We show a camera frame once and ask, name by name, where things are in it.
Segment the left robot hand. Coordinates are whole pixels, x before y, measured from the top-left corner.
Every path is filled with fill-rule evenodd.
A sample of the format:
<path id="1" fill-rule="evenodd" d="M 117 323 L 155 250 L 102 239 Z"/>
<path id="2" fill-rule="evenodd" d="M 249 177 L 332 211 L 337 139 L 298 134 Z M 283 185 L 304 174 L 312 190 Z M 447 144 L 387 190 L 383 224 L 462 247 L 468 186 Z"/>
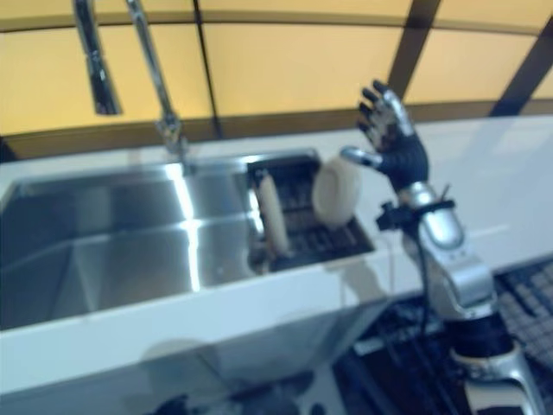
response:
<path id="1" fill-rule="evenodd" d="M 188 396 L 180 395 L 169 399 L 154 412 L 155 415 L 188 415 Z"/>

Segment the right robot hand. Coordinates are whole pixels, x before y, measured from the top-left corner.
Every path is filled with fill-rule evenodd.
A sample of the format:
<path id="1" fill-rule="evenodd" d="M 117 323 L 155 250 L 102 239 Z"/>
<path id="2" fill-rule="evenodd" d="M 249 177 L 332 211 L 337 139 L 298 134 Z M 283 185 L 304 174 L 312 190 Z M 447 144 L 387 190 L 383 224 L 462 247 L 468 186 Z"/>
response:
<path id="1" fill-rule="evenodd" d="M 372 150 L 347 145 L 340 149 L 340 156 L 385 175 L 395 192 L 426 182 L 429 158 L 402 100 L 377 79 L 361 94 L 357 126 Z"/>

